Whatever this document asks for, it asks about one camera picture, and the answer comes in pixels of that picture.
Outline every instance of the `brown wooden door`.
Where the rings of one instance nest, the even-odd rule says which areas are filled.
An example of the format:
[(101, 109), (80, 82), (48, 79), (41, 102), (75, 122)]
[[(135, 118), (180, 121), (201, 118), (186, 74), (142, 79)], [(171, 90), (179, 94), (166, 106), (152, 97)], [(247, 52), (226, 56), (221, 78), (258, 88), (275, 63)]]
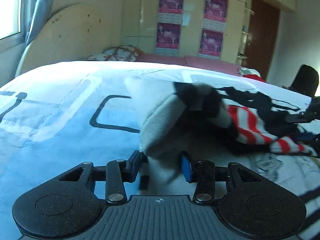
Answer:
[(252, 0), (252, 10), (254, 15), (250, 16), (248, 30), (251, 42), (245, 48), (244, 55), (248, 58), (242, 61), (242, 66), (258, 70), (266, 80), (278, 34), (280, 9), (262, 0)]

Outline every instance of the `poster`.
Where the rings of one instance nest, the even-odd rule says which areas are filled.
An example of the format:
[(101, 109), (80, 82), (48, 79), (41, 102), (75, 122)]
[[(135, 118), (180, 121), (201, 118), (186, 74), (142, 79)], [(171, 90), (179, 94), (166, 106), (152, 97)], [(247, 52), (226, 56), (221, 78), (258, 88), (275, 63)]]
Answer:
[(202, 28), (224, 32), (227, 17), (227, 0), (205, 0)]
[(202, 29), (199, 56), (220, 59), (223, 33)]
[(159, 0), (156, 54), (178, 56), (183, 0)]

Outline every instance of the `shelf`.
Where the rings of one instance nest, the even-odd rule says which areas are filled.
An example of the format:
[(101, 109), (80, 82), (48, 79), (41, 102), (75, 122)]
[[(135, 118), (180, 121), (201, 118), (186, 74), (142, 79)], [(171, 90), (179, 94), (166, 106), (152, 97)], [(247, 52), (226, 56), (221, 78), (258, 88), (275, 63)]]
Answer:
[(238, 55), (237, 58), (241, 58), (241, 59), (247, 59), (247, 57), (245, 56), (241, 56), (241, 55)]
[(252, 11), (251, 9), (249, 9), (249, 8), (247, 8), (247, 7), (245, 7), (244, 9), (247, 10), (247, 11), (249, 11), (251, 15), (254, 15), (254, 11)]
[(245, 34), (245, 35), (251, 36), (250, 33), (246, 33), (246, 32), (244, 32), (244, 31), (242, 31), (242, 33)]

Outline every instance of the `screw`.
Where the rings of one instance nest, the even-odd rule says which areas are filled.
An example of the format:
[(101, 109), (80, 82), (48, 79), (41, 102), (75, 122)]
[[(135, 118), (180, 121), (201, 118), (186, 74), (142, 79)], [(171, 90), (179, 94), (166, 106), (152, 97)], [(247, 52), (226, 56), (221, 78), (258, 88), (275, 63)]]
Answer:
[(199, 201), (209, 201), (211, 199), (211, 196), (206, 193), (198, 194), (196, 196), (196, 199)]
[(108, 196), (108, 199), (114, 202), (118, 202), (124, 199), (124, 196), (119, 193), (114, 193)]

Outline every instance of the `window frame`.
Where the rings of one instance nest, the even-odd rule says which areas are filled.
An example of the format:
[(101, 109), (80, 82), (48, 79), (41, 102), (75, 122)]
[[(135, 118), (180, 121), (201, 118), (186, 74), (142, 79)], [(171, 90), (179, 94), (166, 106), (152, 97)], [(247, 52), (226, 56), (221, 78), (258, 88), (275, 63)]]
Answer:
[(25, 3), (26, 3), (26, 0), (20, 0), (20, 4), (19, 4), (20, 32), (11, 34), (7, 37), (0, 39), (0, 53), (11, 47), (24, 43), (25, 35), (26, 35), (26, 24), (25, 24), (25, 14), (26, 14), (25, 5), (26, 4)]

